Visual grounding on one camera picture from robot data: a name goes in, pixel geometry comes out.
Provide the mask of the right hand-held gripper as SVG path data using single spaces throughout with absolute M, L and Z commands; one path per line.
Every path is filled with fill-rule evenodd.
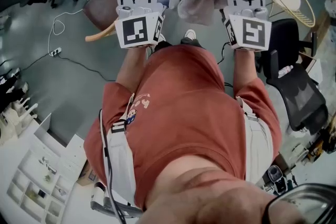
M 269 49 L 271 22 L 266 8 L 248 8 L 240 11 L 232 6 L 264 6 L 265 0 L 227 0 L 229 6 L 220 9 L 222 22 L 232 49 L 267 51 Z

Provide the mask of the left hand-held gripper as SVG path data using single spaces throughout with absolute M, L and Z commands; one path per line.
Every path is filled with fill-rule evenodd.
M 117 7 L 119 17 L 115 21 L 115 28 L 121 48 L 147 47 L 158 44 L 166 6 L 156 2 L 157 0 L 118 0 L 119 5 L 153 4 L 150 7 Z

